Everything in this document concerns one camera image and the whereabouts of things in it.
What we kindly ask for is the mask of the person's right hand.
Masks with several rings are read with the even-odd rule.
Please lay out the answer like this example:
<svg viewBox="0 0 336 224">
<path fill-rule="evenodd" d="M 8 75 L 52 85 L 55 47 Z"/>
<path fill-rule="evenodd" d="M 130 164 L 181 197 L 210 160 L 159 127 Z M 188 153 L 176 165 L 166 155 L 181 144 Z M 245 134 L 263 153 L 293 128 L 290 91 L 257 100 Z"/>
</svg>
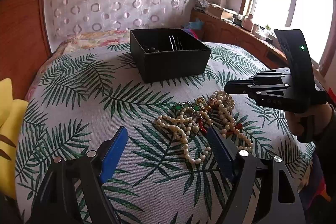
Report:
<svg viewBox="0 0 336 224">
<path fill-rule="evenodd" d="M 315 105 L 306 112 L 297 114 L 285 112 L 288 127 L 293 135 L 301 136 L 307 129 L 319 134 L 331 121 L 334 109 L 329 103 Z"/>
</svg>

